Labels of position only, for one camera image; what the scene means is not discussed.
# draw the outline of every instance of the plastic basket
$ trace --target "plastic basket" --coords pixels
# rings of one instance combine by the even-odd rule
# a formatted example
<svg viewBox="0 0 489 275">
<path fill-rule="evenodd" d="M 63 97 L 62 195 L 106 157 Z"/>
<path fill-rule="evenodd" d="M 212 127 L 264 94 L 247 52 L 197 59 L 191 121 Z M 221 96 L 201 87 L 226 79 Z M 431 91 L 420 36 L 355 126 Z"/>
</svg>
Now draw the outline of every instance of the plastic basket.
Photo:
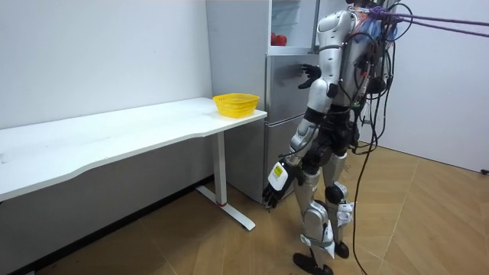
<svg viewBox="0 0 489 275">
<path fill-rule="evenodd" d="M 232 93 L 214 98 L 219 114 L 230 118 L 243 118 L 253 114 L 257 108 L 259 96 Z"/>
</svg>

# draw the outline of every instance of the white table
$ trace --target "white table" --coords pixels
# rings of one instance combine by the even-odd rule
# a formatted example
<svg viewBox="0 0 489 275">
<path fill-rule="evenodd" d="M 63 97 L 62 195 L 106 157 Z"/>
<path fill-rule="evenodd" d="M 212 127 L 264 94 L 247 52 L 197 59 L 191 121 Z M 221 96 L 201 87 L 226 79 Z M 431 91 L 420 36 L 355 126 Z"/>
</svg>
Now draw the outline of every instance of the white table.
<svg viewBox="0 0 489 275">
<path fill-rule="evenodd" d="M 224 131 L 266 116 L 255 110 L 247 118 L 226 118 L 211 99 L 198 98 L 0 130 L 0 202 L 107 163 L 212 135 L 216 195 L 197 189 L 251 230 L 254 223 L 226 203 Z"/>
</svg>

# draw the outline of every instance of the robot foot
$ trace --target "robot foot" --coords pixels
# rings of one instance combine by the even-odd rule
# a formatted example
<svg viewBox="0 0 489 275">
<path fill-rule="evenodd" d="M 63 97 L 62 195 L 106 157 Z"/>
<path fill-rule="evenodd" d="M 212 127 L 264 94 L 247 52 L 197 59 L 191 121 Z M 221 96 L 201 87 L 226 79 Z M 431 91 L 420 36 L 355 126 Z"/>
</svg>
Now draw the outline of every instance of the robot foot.
<svg viewBox="0 0 489 275">
<path fill-rule="evenodd" d="M 344 242 L 336 244 L 335 253 L 336 253 L 336 255 L 338 255 L 339 257 L 341 257 L 343 259 L 348 259 L 348 257 L 350 257 L 350 249 L 348 248 L 348 246 Z"/>
<path fill-rule="evenodd" d="M 313 256 L 295 253 L 293 255 L 293 262 L 300 267 L 300 269 L 312 275 L 334 275 L 331 267 L 328 267 L 327 265 L 325 265 L 323 268 L 318 267 Z"/>
</svg>

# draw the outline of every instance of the red object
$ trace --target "red object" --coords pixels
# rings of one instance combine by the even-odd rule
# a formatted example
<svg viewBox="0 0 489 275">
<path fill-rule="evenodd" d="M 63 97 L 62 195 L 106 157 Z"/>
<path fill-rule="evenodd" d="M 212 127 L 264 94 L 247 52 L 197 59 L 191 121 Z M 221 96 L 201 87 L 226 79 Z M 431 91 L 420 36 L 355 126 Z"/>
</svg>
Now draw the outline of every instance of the red object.
<svg viewBox="0 0 489 275">
<path fill-rule="evenodd" d="M 275 38 L 275 46 L 286 46 L 287 45 L 287 37 L 285 35 L 279 34 Z"/>
<path fill-rule="evenodd" d="M 277 35 L 275 35 L 274 32 L 272 32 L 271 40 L 270 40 L 270 45 L 276 46 L 277 44 Z"/>
</svg>

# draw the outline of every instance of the humanoid robot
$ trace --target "humanoid robot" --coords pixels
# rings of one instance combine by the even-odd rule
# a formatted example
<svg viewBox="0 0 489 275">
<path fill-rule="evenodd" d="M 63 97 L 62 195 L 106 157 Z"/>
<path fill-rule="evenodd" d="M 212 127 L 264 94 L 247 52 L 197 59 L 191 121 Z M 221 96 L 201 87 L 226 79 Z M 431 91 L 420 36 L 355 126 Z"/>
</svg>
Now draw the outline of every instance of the humanoid robot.
<svg viewBox="0 0 489 275">
<path fill-rule="evenodd" d="M 274 166 L 263 193 L 265 203 L 274 208 L 294 185 L 303 218 L 300 238 L 311 255 L 297 253 L 293 261 L 315 275 L 333 274 L 325 261 L 327 254 L 349 257 L 342 232 L 355 204 L 347 202 L 348 190 L 338 179 L 349 145 L 358 142 L 350 112 L 354 102 L 361 101 L 369 89 L 378 90 L 376 83 L 383 82 L 382 76 L 372 72 L 379 60 L 372 50 L 375 41 L 352 39 L 358 22 L 351 8 L 319 21 L 319 68 L 304 65 L 309 80 L 299 87 L 310 87 L 306 114 L 292 137 L 290 152 Z M 321 167 L 326 202 L 314 200 Z"/>
</svg>

